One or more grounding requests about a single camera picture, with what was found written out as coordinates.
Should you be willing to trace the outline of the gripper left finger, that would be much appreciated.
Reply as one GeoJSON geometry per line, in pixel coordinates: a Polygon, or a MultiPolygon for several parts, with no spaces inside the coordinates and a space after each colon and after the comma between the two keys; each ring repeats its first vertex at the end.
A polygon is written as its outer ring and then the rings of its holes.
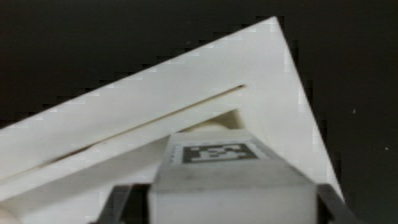
{"type": "Polygon", "coordinates": [[[98,219],[89,224],[150,224],[148,192],[148,183],[118,185],[98,219]]]}

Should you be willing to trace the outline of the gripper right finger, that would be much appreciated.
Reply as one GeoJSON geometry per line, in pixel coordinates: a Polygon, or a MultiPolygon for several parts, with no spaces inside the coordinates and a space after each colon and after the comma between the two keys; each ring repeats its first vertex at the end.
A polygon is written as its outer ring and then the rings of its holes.
{"type": "Polygon", "coordinates": [[[317,224],[363,224],[329,184],[317,186],[317,224]]]}

